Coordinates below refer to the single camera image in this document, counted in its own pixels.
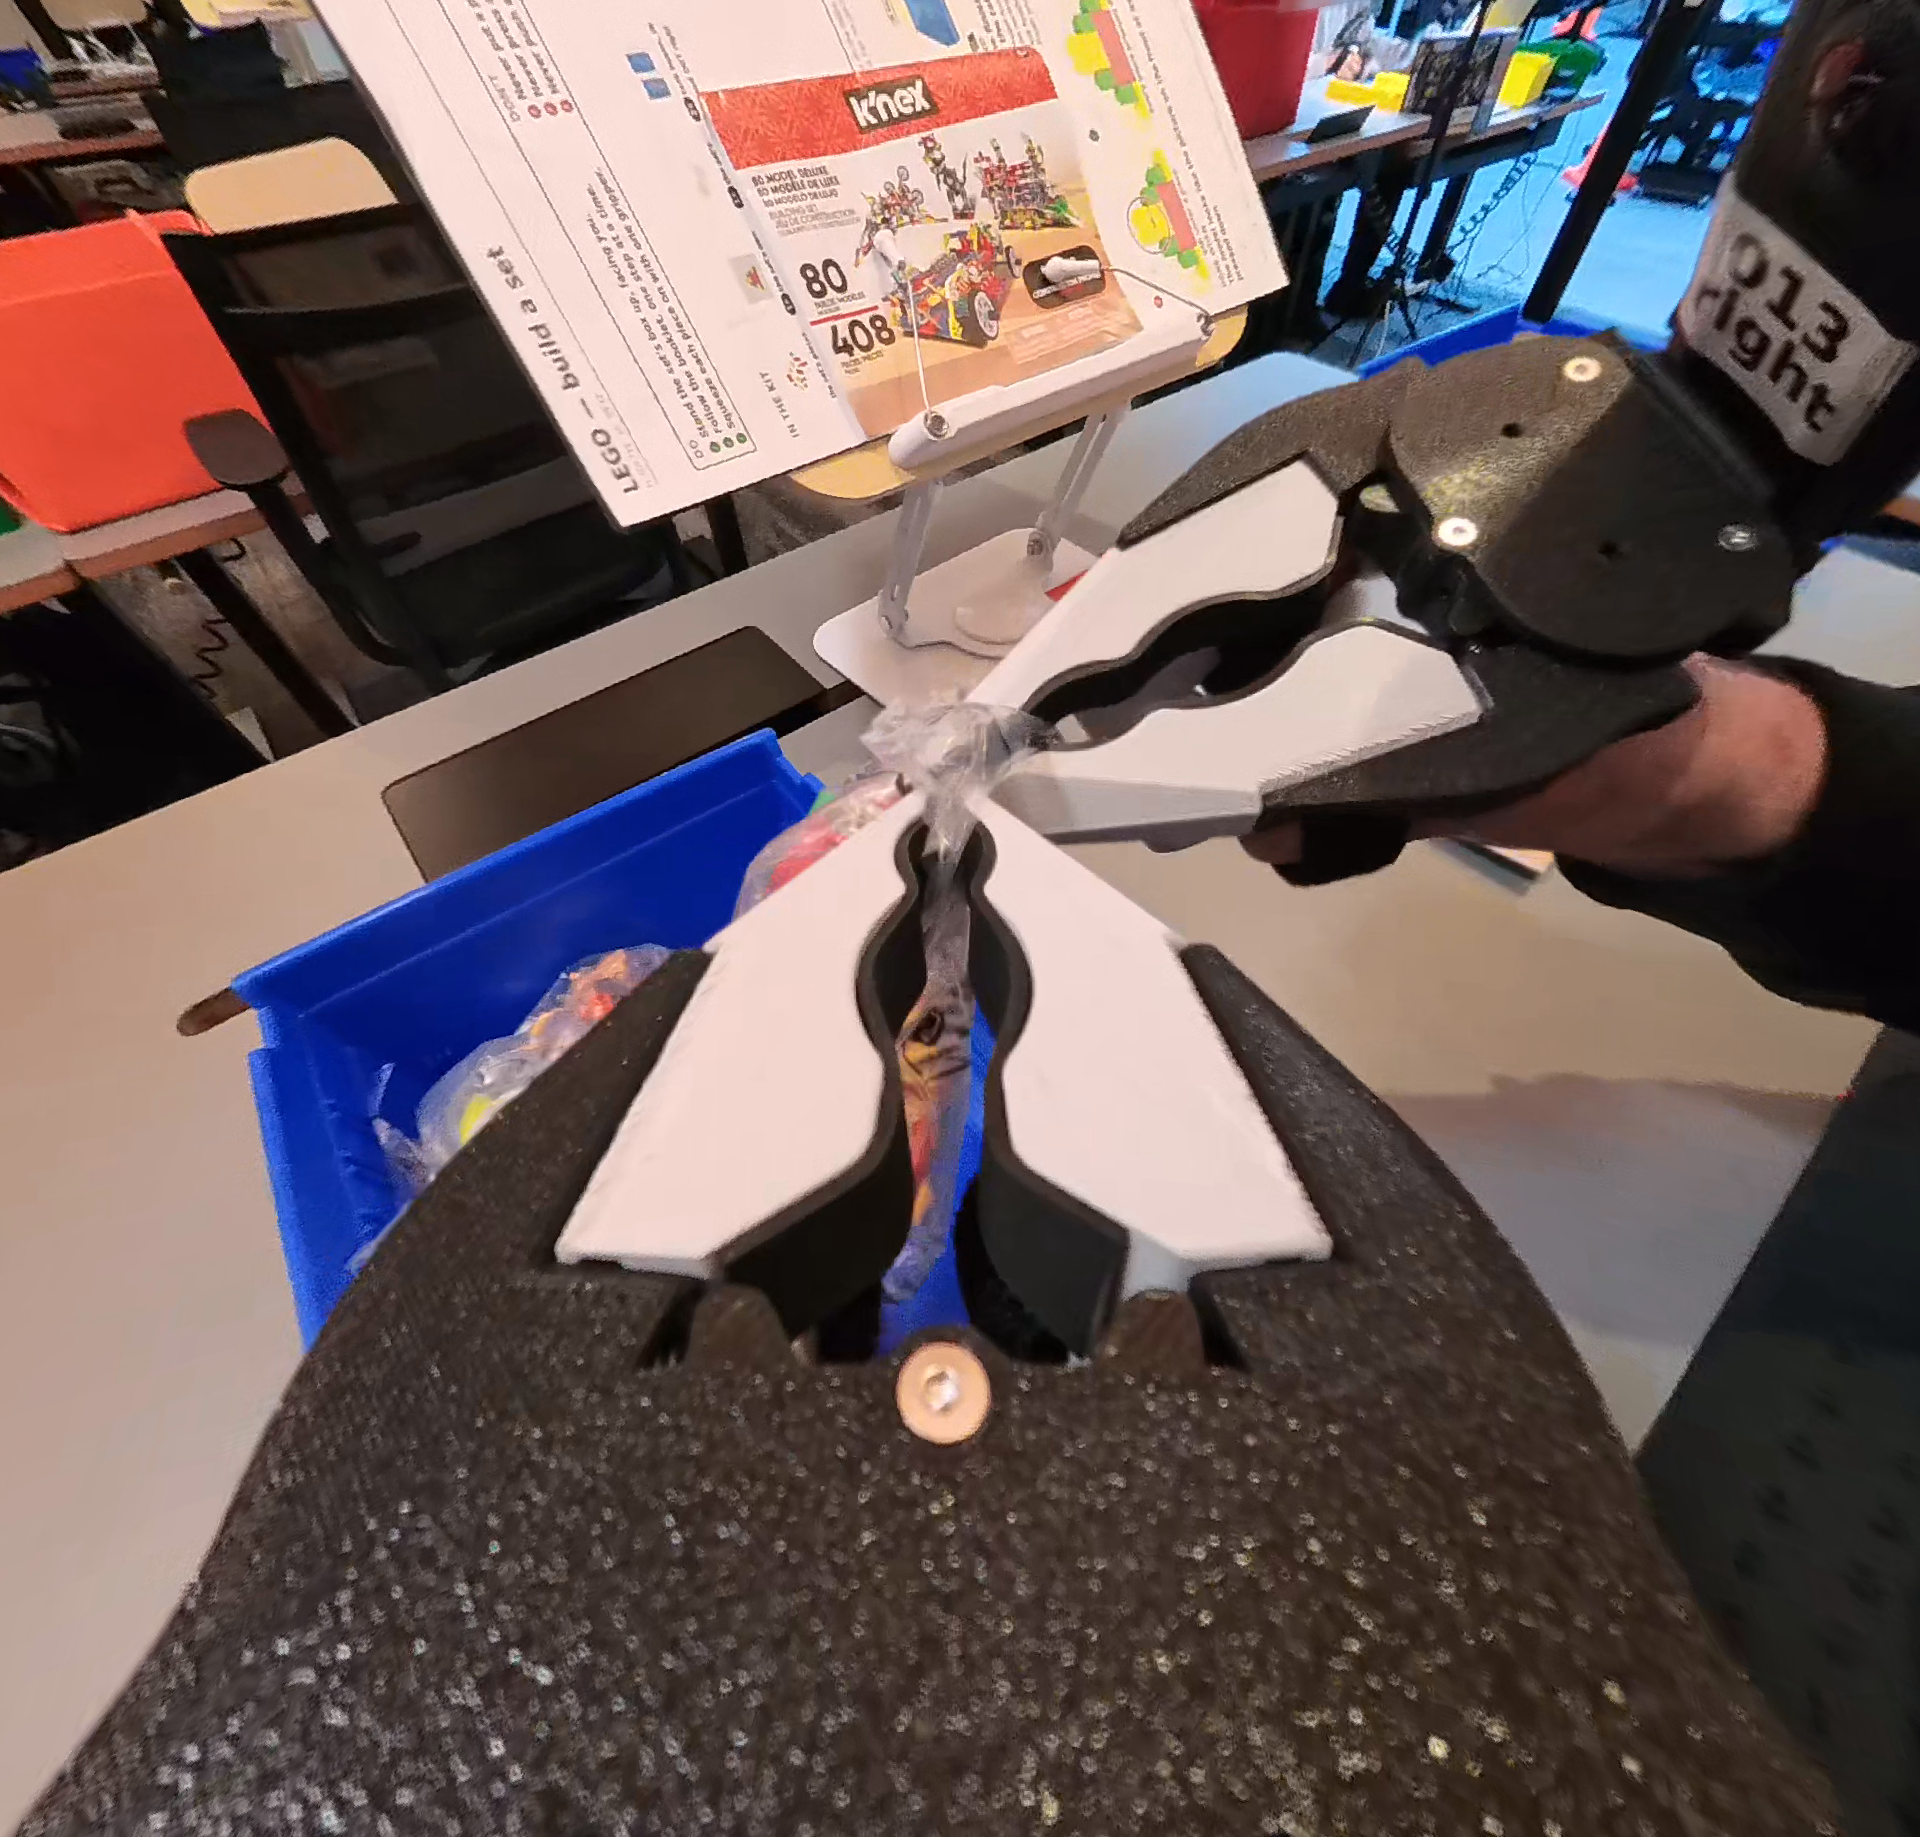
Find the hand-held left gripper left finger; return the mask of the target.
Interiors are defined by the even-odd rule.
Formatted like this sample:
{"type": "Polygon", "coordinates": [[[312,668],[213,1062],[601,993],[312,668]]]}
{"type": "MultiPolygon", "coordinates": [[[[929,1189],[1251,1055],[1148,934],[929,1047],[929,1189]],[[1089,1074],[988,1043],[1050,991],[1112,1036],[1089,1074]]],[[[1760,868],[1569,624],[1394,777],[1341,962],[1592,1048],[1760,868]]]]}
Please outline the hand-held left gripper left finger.
{"type": "Polygon", "coordinates": [[[923,848],[902,796],[705,946],[560,1262],[755,1288],[791,1336],[877,1290],[915,1221],[923,848]]]}

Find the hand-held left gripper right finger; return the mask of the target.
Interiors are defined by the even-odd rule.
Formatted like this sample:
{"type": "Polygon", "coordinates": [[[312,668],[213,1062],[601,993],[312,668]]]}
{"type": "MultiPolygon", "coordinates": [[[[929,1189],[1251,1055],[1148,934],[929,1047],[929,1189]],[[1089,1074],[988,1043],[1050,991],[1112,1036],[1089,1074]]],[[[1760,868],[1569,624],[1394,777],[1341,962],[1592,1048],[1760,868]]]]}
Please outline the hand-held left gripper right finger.
{"type": "Polygon", "coordinates": [[[956,887],[991,1037],[974,1231],[1043,1338],[1093,1356],[1131,1298],[1331,1258],[1196,946],[997,801],[956,887]]]}

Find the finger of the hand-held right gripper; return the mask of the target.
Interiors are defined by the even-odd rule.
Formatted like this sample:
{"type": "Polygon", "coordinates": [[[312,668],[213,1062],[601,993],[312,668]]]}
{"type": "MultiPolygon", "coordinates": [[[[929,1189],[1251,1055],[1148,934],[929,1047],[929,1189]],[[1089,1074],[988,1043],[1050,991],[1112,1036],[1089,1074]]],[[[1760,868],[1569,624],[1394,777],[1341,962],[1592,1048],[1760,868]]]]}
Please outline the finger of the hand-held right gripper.
{"type": "Polygon", "coordinates": [[[1226,702],[1349,627],[1335,493],[1302,462],[1119,538],[973,688],[1104,745],[1167,704],[1226,702]]]}
{"type": "Polygon", "coordinates": [[[1482,714],[1450,650],[1360,623],[1304,642],[1239,696],[1167,704],[1104,745],[1040,751],[990,801],[1068,845],[1239,839],[1310,779],[1453,736],[1482,714]]]}

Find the blue plastic bin with sticker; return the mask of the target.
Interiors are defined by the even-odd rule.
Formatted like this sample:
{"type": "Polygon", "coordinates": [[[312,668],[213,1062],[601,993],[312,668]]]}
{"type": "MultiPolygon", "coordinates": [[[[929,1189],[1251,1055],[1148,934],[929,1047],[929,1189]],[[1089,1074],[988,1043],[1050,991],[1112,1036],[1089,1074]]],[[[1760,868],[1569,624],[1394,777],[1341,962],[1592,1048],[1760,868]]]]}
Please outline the blue plastic bin with sticker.
{"type": "MultiPolygon", "coordinates": [[[[817,793],[768,731],[618,793],[396,903],[335,929],[235,982],[260,1019],[253,1101],[270,1166],[284,1272],[311,1349],[396,1207],[375,1120],[407,1114],[482,1039],[508,1034],[571,961],[636,944],[689,953],[658,984],[654,1025],[629,1037],[628,1090],[545,1081],[500,1144],[560,1176],[551,1248],[660,1058],[728,929],[747,865],[817,793]]],[[[825,1359],[863,1361],[905,1338],[902,1317],[857,1298],[826,1320],[825,1359]]]]}

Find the clear bag with wheels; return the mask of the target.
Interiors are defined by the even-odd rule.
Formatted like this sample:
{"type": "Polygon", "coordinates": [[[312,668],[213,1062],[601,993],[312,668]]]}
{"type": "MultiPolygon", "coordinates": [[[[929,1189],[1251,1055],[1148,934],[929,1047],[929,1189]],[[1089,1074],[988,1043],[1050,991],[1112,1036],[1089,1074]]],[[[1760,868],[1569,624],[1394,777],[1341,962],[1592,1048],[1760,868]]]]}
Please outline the clear bag with wheels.
{"type": "Polygon", "coordinates": [[[371,1258],[373,1248],[411,1201],[466,1149],[478,1129],[560,1062],[586,1029],[592,1029],[586,1022],[573,1019],[545,1017],[525,1032],[490,1037],[426,1090],[416,1110],[418,1132],[407,1134],[386,1120],[375,1120],[375,1138],[396,1192],[396,1207],[387,1225],[357,1251],[357,1267],[371,1258]]]}

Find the clear bag of colourful connectors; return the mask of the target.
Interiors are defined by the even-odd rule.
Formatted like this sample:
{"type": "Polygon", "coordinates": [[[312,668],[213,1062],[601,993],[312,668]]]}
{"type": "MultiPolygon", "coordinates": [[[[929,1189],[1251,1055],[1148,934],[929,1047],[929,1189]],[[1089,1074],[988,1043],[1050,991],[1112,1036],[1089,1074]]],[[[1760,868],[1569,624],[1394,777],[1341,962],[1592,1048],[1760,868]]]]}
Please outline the clear bag of colourful connectors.
{"type": "Polygon", "coordinates": [[[905,1308],[946,1251],[961,1192],[961,1149],[973,1104],[974,995],[968,975],[970,911],[958,868],[973,836],[974,805],[1050,729],[1026,714],[978,702],[895,702],[863,734],[873,767],[821,798],[812,813],[767,842],[734,901],[734,917],[819,865],[906,793],[923,800],[927,841],[918,853],[923,988],[897,1034],[900,1092],[915,1173],[915,1221],[881,1283],[905,1308]]]}

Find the person's right forearm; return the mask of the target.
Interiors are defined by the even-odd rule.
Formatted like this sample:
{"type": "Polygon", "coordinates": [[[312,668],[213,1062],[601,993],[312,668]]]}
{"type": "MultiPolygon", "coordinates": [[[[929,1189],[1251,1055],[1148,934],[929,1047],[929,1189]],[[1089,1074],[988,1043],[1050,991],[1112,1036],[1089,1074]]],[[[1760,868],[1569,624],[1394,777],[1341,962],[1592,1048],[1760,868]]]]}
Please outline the person's right forearm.
{"type": "Polygon", "coordinates": [[[1781,999],[1915,1036],[1918,690],[1797,658],[1767,672],[1811,699],[1827,746],[1812,810],[1782,849],[1698,878],[1560,868],[1597,905],[1713,944],[1781,999]]]}

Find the white book stand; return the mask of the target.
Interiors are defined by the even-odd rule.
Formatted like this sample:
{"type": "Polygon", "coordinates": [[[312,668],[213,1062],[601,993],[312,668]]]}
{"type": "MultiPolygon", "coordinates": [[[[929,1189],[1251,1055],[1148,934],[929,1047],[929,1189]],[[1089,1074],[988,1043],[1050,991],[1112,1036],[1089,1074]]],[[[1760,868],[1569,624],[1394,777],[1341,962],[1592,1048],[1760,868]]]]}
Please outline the white book stand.
{"type": "Polygon", "coordinates": [[[900,495],[871,598],[815,632],[821,663],[873,702],[970,685],[1033,631],[1093,553],[1073,522],[1127,410],[1201,370],[1209,312],[1130,276],[1085,224],[946,221],[877,232],[871,306],[826,336],[900,495]],[[1048,434],[1065,463],[1011,530],[946,552],[946,483],[1048,434]]]}

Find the orange traffic cone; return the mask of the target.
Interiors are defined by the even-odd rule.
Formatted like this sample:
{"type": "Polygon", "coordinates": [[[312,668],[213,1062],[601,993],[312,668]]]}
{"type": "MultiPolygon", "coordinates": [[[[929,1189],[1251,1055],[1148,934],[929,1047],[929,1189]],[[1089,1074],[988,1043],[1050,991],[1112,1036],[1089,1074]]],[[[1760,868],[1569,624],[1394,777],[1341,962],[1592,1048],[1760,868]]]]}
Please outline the orange traffic cone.
{"type": "Polygon", "coordinates": [[[1597,198],[1603,209],[1633,200],[1638,193],[1638,143],[1643,124],[1633,123],[1623,107],[1613,109],[1599,126],[1593,143],[1561,175],[1569,187],[1569,209],[1584,198],[1597,198]]]}

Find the black table inset panel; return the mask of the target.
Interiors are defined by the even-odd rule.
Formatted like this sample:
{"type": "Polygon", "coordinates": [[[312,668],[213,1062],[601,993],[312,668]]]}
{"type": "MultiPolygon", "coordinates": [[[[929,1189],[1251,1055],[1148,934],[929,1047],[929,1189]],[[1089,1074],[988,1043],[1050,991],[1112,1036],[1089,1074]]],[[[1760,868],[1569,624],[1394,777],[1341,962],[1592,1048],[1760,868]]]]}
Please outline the black table inset panel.
{"type": "Polygon", "coordinates": [[[563,823],[711,751],[778,737],[860,696],[761,628],[734,628],[382,792],[423,881],[563,823]]]}

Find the red plastic bin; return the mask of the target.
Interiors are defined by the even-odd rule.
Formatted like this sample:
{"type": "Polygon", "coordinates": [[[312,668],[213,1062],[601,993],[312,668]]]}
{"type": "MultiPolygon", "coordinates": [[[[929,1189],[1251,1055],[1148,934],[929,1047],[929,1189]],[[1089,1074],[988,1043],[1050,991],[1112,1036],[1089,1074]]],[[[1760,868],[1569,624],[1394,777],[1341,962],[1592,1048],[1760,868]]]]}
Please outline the red plastic bin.
{"type": "Polygon", "coordinates": [[[1287,0],[1190,0],[1241,139],[1300,121],[1319,13],[1287,0]]]}

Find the black mesh office chair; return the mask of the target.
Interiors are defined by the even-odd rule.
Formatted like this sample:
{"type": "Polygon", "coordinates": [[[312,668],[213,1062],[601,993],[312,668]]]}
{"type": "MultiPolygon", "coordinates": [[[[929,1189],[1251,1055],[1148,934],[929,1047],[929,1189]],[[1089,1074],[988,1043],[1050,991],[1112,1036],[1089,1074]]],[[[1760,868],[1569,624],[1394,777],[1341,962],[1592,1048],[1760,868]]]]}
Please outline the black mesh office chair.
{"type": "Polygon", "coordinates": [[[365,656],[446,690],[702,580],[673,522],[611,523],[426,215],[159,244],[253,399],[187,446],[365,656]]]}

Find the grey background table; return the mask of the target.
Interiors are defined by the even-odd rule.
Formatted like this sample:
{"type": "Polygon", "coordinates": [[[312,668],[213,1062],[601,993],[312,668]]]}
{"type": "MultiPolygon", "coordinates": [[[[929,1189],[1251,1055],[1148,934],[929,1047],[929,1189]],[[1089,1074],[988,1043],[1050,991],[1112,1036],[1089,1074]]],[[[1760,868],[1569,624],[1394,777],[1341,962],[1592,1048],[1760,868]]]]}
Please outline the grey background table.
{"type": "Polygon", "coordinates": [[[249,498],[221,489],[132,517],[55,532],[23,523],[2,537],[2,613],[70,596],[84,582],[147,571],[267,528],[249,498]]]}

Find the orange plastic bin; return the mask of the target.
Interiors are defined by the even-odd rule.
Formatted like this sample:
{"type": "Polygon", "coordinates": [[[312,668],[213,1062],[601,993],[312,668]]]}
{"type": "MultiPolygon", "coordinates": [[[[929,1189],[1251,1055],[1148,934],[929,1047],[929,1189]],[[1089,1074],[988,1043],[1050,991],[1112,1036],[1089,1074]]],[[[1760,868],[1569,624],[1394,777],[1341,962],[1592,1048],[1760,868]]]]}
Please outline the orange plastic bin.
{"type": "Polygon", "coordinates": [[[2,495],[74,534],[211,493],[185,427],[256,411],[162,246],[187,210],[2,242],[2,495]]]}

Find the tan chair back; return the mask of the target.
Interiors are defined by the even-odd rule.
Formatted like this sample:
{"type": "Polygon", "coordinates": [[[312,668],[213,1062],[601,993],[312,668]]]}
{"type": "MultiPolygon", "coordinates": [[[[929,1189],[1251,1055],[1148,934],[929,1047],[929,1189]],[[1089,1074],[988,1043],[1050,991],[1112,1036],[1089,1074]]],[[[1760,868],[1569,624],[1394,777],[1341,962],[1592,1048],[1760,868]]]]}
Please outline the tan chair back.
{"type": "Polygon", "coordinates": [[[263,150],[192,169],[187,210],[216,236],[389,210],[396,193],[375,164],[341,138],[263,150]]]}

